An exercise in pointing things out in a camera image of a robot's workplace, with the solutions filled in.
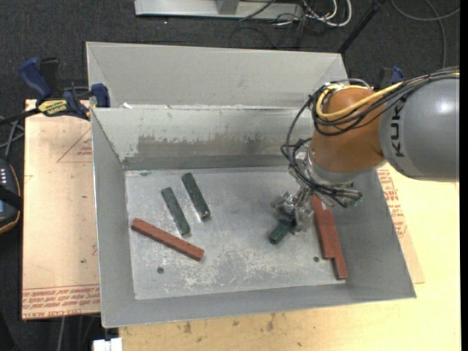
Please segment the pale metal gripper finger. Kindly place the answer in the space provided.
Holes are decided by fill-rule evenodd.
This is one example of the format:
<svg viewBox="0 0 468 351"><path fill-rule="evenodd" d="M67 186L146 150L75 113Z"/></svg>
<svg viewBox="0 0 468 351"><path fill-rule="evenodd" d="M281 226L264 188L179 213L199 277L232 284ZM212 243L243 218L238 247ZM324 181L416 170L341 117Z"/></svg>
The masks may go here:
<svg viewBox="0 0 468 351"><path fill-rule="evenodd" d="M306 233L314 225L314 211L305 208L294 210L292 233Z"/></svg>
<svg viewBox="0 0 468 351"><path fill-rule="evenodd" d="M294 211L294 201L288 191L283 191L271 201L271 207L278 214L292 215Z"/></svg>

